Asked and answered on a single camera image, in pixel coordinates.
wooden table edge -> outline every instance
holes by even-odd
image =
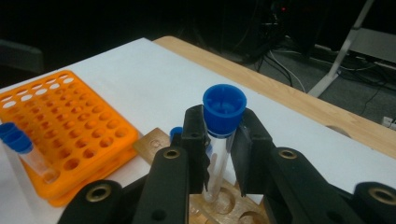
[[[396,159],[396,132],[391,129],[295,90],[173,36],[161,37],[154,40],[154,43],[277,101],[322,125],[341,129],[352,139]]]

centrifuge tube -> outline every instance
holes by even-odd
[[[204,94],[204,120],[210,138],[206,155],[210,159],[209,181],[203,195],[213,203],[219,196],[233,137],[245,111],[247,98],[234,86],[219,84]]]
[[[9,148],[16,151],[20,158],[36,174],[41,176],[46,183],[50,184],[59,177],[59,173],[50,166],[38,148],[23,131],[17,130],[10,133],[3,138],[3,141]]]

white table surface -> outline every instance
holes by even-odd
[[[187,108],[202,103],[207,88],[219,83],[235,85],[245,93],[247,107],[257,114],[276,146],[292,147],[304,153],[331,184],[348,192],[353,192],[357,183],[365,181],[380,182],[396,189],[396,160],[393,158],[146,39],[59,70],[63,69],[73,71],[142,134],[156,127],[168,133],[183,124]],[[0,92],[30,81],[3,88]],[[0,148],[0,169],[0,223],[57,222],[64,209],[53,208],[38,198],[16,155],[3,148]],[[136,157],[108,179],[126,186],[148,171],[148,164]],[[231,160],[226,175],[229,181],[234,181]]]

blue cap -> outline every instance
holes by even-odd
[[[0,139],[4,139],[8,134],[17,131],[18,128],[13,122],[0,124]]]
[[[175,135],[175,133],[183,133],[183,128],[175,127],[171,130],[171,132],[169,133],[171,142],[172,142],[172,139],[173,139],[173,136]]]
[[[29,153],[33,149],[32,141],[23,131],[20,130],[8,134],[3,141],[7,146],[9,146],[9,148],[20,154]]]
[[[204,120],[215,135],[233,133],[247,106],[245,94],[232,85],[219,84],[204,93]]]

orange test tube rack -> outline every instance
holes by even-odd
[[[52,206],[136,155],[137,129],[71,71],[60,71],[0,94],[0,119],[26,132],[60,173],[47,184],[22,162],[37,194]]]

